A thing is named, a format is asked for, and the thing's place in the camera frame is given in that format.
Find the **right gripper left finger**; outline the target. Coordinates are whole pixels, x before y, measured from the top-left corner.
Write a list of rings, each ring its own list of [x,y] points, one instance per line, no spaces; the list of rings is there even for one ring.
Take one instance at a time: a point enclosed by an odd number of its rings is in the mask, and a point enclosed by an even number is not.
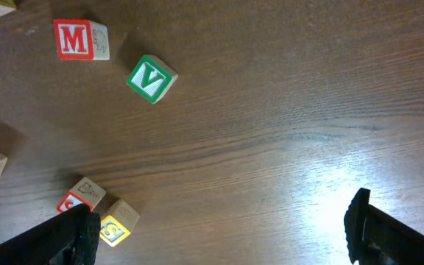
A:
[[[76,205],[0,244],[0,264],[94,265],[100,230],[100,215]]]

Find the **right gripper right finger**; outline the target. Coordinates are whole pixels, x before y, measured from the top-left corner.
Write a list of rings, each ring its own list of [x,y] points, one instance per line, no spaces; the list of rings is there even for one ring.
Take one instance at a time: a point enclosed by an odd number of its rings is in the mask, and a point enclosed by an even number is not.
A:
[[[371,205],[369,189],[351,200],[344,231],[352,264],[424,264],[424,235]]]

